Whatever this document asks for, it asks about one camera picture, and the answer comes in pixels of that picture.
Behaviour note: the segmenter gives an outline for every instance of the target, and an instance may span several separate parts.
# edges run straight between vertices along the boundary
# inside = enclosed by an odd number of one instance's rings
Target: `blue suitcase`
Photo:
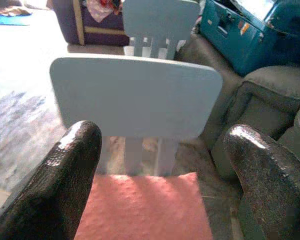
[[[206,0],[200,33],[238,74],[272,65],[300,66],[300,0],[278,0],[258,16],[231,2],[229,8]]]

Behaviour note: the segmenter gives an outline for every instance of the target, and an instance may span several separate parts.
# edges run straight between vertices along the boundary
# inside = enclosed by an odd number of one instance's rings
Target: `pink seat cushion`
[[[98,175],[75,240],[212,240],[197,175]]]

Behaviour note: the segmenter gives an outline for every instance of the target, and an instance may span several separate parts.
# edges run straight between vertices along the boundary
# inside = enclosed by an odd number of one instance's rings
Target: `floor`
[[[36,10],[30,26],[0,26],[0,206],[13,187],[36,166],[65,127],[58,113],[49,66],[67,53],[123,55],[122,47],[68,45],[53,11]],[[122,174],[124,138],[110,137],[107,172]],[[156,139],[143,143],[141,174],[153,172]],[[179,145],[174,175],[197,172],[214,239],[243,239],[236,212],[238,183],[222,181],[200,139]]]

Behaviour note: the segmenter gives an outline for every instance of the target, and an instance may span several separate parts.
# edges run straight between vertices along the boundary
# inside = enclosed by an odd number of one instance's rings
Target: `white chair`
[[[125,54],[132,51],[137,57],[174,59],[179,40],[188,39],[199,11],[193,0],[125,0],[124,32],[133,37],[134,46],[124,47]]]
[[[159,137],[155,175],[170,175],[178,141],[203,131],[222,87],[211,67],[134,56],[73,54],[56,59],[50,76],[66,127],[90,120],[103,136],[126,137],[129,175],[144,137]]]

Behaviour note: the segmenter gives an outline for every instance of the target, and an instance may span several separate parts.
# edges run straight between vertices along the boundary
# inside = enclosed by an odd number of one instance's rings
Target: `red cloth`
[[[75,240],[212,240],[197,175],[98,175]]]

